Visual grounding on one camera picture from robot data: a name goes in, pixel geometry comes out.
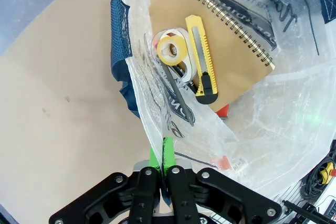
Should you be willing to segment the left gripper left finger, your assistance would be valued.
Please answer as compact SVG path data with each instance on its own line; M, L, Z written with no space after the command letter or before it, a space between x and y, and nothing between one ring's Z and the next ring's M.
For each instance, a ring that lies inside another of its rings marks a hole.
M127 176L115 172L54 213L49 223L112 223L129 211L129 223L151 223L160 200L160 165L153 150Z

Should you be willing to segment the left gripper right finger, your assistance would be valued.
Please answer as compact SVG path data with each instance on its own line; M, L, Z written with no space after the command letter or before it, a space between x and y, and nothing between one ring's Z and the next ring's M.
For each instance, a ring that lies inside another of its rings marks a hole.
M217 170L208 167L196 173L186 161L177 161L170 137L162 142L162 168L176 223L201 223L198 206L230 223L275 223L281 216L277 202Z

